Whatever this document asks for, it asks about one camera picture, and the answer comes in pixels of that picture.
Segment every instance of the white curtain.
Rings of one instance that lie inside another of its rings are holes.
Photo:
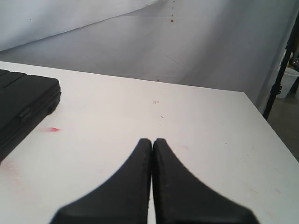
[[[243,91],[261,108],[298,9],[297,0],[161,0],[0,60]]]

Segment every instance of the floor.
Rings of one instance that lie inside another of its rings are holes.
[[[299,161],[299,100],[294,94],[276,98],[268,122]]]

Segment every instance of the white table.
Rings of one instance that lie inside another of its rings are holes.
[[[0,166],[0,223],[49,223],[143,137],[165,138],[196,177],[262,224],[298,223],[299,164],[244,93],[5,62],[0,69],[54,77],[62,89],[57,110]]]

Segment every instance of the black metal pole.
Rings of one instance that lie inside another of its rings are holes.
[[[287,46],[286,46],[285,57],[284,57],[283,60],[282,60],[282,63],[281,63],[281,66],[280,66],[280,69],[279,69],[277,78],[276,78],[276,80],[275,80],[274,85],[273,85],[272,88],[271,88],[270,96],[269,96],[269,100],[268,100],[268,102],[267,102],[265,111],[263,112],[263,117],[264,117],[266,120],[267,120],[268,117],[269,117],[269,114],[270,114],[270,111],[271,111],[272,106],[273,106],[273,104],[274,104],[274,101],[275,101],[276,96],[277,96],[278,94],[280,94],[280,92],[281,92],[281,89],[282,89],[282,86],[281,86],[281,80],[282,80],[282,78],[283,78],[283,76],[284,76],[286,66],[288,65],[288,61],[290,60],[290,56],[291,56],[291,53],[292,53],[292,47],[293,47],[294,44],[295,44],[295,41],[296,41],[296,34],[298,33],[298,31],[299,31],[299,14],[297,15],[295,24],[294,24],[294,26],[293,26],[293,30],[292,30],[292,32],[291,32],[290,38],[289,38],[289,40],[288,40],[288,44],[287,44]]]

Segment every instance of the black plastic case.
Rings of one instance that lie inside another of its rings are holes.
[[[60,102],[54,78],[0,70],[0,162]]]

